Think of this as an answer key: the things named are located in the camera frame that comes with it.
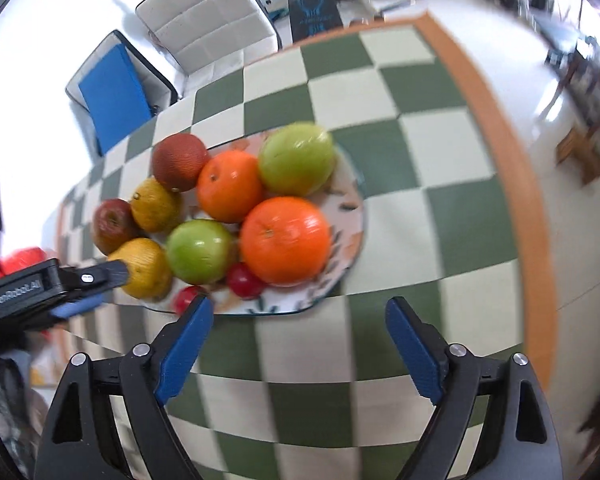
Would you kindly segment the small red fruit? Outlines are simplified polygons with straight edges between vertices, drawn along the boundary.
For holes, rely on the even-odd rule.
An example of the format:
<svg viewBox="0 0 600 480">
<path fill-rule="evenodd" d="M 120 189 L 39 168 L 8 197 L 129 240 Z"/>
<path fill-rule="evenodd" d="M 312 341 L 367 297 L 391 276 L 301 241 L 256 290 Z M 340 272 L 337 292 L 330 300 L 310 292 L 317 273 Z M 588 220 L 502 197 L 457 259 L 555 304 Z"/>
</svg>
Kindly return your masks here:
<svg viewBox="0 0 600 480">
<path fill-rule="evenodd" d="M 226 284 L 243 300 L 257 299 L 266 289 L 266 283 L 253 274 L 244 262 L 235 263 L 228 269 Z"/>
<path fill-rule="evenodd" d="M 173 311 L 182 315 L 197 296 L 205 295 L 207 292 L 199 286 L 190 285 L 182 288 L 172 300 Z"/>
</svg>

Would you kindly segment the dark red apple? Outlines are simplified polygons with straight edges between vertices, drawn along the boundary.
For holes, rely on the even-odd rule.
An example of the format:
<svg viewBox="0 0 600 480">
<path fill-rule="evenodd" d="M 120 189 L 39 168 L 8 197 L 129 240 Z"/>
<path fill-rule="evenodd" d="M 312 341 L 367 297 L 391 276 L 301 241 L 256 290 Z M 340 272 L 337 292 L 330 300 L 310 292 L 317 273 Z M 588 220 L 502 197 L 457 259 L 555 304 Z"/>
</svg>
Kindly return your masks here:
<svg viewBox="0 0 600 480">
<path fill-rule="evenodd" d="M 94 211 L 92 239 L 104 255 L 110 255 L 124 243 L 141 235 L 142 230 L 134 220 L 131 205 L 126 200 L 104 200 Z"/>
</svg>

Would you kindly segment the yellow-brown orange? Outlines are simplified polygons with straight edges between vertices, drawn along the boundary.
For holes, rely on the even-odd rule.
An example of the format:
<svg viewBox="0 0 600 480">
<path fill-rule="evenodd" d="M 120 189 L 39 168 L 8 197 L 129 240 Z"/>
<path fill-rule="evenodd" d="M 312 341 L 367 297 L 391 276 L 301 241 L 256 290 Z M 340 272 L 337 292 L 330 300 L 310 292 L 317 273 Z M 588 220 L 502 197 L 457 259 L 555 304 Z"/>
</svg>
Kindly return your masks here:
<svg viewBox="0 0 600 480">
<path fill-rule="evenodd" d="M 168 191 L 154 177 L 135 189 L 131 210 L 136 224 L 148 234 L 166 234 L 184 220 L 183 196 Z"/>
</svg>

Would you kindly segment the green apple front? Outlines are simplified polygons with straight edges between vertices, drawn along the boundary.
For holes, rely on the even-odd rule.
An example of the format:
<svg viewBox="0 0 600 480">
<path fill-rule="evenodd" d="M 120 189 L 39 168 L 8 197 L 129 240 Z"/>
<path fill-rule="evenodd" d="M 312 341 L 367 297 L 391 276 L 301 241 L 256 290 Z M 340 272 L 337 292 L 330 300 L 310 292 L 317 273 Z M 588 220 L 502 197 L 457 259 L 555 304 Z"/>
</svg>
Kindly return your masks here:
<svg viewBox="0 0 600 480">
<path fill-rule="evenodd" d="M 234 235 L 214 220 L 185 221 L 166 240 L 166 258 L 173 274 L 191 285 L 221 281 L 237 255 Z"/>
</svg>

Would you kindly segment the green apple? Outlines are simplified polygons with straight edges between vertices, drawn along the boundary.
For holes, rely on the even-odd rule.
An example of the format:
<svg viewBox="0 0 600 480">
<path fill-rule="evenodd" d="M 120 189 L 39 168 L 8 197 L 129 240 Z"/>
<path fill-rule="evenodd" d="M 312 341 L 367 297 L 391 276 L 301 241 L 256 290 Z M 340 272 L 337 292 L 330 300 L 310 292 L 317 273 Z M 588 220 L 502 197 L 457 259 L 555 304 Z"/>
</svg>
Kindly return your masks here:
<svg viewBox="0 0 600 480">
<path fill-rule="evenodd" d="M 166 240 L 166 258 L 173 274 L 191 285 L 221 281 L 237 255 L 234 235 L 214 220 L 185 221 Z"/>
<path fill-rule="evenodd" d="M 258 154 L 261 180 L 277 195 L 306 197 L 317 192 L 335 164 L 332 134 L 314 122 L 293 122 L 277 129 Z"/>
</svg>

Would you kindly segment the orange fruit rear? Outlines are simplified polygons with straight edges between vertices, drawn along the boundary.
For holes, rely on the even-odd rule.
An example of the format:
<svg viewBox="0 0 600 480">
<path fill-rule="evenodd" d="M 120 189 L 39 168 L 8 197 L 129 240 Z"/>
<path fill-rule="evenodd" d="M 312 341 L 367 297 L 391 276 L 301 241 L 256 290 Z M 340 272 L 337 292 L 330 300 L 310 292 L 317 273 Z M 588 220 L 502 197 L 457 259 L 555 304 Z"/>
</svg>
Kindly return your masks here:
<svg viewBox="0 0 600 480">
<path fill-rule="evenodd" d="M 212 219 L 242 222 L 265 196 L 257 157 L 237 150 L 212 157 L 199 174 L 196 196 L 199 207 Z"/>
</svg>

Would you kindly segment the orange fruit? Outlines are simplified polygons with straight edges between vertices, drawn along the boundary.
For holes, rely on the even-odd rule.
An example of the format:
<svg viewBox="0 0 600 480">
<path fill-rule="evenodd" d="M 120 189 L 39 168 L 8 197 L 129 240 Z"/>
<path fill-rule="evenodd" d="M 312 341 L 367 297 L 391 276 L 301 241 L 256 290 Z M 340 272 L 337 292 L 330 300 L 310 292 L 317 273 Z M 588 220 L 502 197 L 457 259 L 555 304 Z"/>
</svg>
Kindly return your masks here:
<svg viewBox="0 0 600 480">
<path fill-rule="evenodd" d="M 257 157 L 237 150 L 212 157 L 199 174 L 196 196 L 199 207 L 212 219 L 242 222 L 265 196 Z"/>
<path fill-rule="evenodd" d="M 242 261 L 266 284 L 291 287 L 322 272 L 330 253 L 329 223 L 303 198 L 265 200 L 242 222 Z"/>
</svg>

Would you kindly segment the blue padded folding chair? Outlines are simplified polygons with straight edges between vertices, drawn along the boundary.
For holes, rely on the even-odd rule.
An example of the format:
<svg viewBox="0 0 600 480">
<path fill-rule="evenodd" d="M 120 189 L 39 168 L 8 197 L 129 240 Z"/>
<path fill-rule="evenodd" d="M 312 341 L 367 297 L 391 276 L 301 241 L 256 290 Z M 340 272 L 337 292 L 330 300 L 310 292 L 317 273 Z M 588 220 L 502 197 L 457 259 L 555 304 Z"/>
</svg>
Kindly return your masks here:
<svg viewBox="0 0 600 480">
<path fill-rule="evenodd" d="M 178 100 L 174 85 L 117 29 L 87 55 L 65 94 L 94 159 Z"/>
</svg>

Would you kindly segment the green checkered tablecloth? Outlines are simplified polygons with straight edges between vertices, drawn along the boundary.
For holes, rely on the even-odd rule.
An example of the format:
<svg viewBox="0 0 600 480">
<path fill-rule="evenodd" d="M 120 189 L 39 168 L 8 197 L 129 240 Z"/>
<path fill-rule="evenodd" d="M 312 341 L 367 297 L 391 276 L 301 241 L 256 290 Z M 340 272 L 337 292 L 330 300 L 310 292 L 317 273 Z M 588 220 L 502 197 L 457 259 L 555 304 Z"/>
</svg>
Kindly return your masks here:
<svg viewBox="0 0 600 480">
<path fill-rule="evenodd" d="M 168 406 L 207 479 L 391 479 L 431 414 L 385 328 L 403 296 L 480 356 L 525 351 L 550 382 L 557 292 L 538 179 L 465 50 L 431 15 L 331 32 L 209 84 L 122 140 L 71 190 L 50 244 L 99 259 L 91 218 L 149 174 L 179 131 L 245 150 L 309 119 L 355 174 L 307 290 L 241 302 L 218 290 L 212 333 Z"/>
</svg>

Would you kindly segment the green apple rear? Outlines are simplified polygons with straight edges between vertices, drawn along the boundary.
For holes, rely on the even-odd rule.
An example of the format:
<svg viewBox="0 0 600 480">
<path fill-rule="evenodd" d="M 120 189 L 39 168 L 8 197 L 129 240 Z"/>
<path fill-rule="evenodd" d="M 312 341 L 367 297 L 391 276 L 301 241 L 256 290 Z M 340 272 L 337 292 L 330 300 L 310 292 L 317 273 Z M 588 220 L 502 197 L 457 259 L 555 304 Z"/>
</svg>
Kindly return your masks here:
<svg viewBox="0 0 600 480">
<path fill-rule="evenodd" d="M 258 154 L 261 180 L 277 195 L 306 197 L 317 192 L 335 164 L 332 134 L 314 122 L 293 122 L 277 129 Z"/>
</svg>

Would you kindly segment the oval floral plate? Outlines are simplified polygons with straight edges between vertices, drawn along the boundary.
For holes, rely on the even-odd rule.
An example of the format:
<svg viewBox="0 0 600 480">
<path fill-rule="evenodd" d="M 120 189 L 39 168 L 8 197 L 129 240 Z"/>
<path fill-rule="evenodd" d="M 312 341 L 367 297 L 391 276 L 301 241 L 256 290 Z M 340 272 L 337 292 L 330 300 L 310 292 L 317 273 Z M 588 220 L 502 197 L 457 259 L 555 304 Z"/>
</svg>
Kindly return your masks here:
<svg viewBox="0 0 600 480">
<path fill-rule="evenodd" d="M 211 156 L 229 150 L 244 151 L 256 155 L 266 138 L 279 128 L 242 136 L 236 140 L 209 145 Z M 336 164 L 325 185 L 307 200 L 317 206 L 329 223 L 330 253 L 320 274 L 311 281 L 294 287 L 268 286 L 258 299 L 243 300 L 236 296 L 224 282 L 204 285 L 219 315 L 282 315 L 294 314 L 314 307 L 334 291 L 346 273 L 351 270 L 363 245 L 366 228 L 364 210 L 364 179 L 355 168 L 347 152 L 335 143 Z M 195 191 L 183 194 L 184 220 L 210 219 L 198 207 Z M 170 292 L 161 300 L 139 300 L 127 295 L 122 288 L 114 290 L 119 304 L 132 304 L 145 309 L 173 313 L 172 300 L 187 283 L 173 278 Z"/>
</svg>

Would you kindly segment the white padded chair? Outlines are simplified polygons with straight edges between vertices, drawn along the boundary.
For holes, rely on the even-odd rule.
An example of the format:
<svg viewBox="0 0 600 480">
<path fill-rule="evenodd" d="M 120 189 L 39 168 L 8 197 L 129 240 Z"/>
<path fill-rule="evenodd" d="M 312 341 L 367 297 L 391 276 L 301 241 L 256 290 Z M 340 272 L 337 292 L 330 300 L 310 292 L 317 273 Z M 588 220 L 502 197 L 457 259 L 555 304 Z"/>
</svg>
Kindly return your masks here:
<svg viewBox="0 0 600 480">
<path fill-rule="evenodd" d="M 135 14 L 178 66 L 183 96 L 283 47 L 261 0 L 143 0 Z"/>
</svg>

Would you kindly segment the small wooden stool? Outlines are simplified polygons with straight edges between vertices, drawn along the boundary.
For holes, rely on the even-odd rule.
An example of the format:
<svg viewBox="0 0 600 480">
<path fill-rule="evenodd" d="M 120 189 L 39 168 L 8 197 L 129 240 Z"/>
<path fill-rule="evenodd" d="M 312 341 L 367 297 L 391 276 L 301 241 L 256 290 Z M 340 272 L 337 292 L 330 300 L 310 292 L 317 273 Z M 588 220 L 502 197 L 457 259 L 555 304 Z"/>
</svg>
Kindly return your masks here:
<svg viewBox="0 0 600 480">
<path fill-rule="evenodd" d="M 556 164 L 571 160 L 579 169 L 582 185 L 600 179 L 600 150 L 586 134 L 572 128 L 556 146 Z"/>
</svg>

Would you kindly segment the black blue workout bench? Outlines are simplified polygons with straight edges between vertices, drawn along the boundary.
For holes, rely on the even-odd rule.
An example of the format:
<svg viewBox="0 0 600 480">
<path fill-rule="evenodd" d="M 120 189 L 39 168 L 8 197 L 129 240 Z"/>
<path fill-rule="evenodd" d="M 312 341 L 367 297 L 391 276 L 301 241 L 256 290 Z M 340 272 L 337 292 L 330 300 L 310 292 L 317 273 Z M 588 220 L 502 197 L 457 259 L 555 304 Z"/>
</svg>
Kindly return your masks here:
<svg viewBox="0 0 600 480">
<path fill-rule="evenodd" d="M 293 42 L 343 28 L 336 0 L 288 0 L 288 10 Z"/>
</svg>

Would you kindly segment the dark wooden side table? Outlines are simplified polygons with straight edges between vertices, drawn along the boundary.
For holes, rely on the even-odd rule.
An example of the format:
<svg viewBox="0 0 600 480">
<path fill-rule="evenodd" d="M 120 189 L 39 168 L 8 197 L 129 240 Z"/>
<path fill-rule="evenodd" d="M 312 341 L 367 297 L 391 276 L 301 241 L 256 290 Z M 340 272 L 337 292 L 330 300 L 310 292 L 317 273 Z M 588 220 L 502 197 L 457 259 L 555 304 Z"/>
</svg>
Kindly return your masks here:
<svg viewBox="0 0 600 480">
<path fill-rule="evenodd" d="M 545 63 L 558 75 L 558 89 L 566 90 L 588 127 L 588 136 L 600 131 L 600 47 L 592 37 L 572 44 L 551 46 Z"/>
</svg>

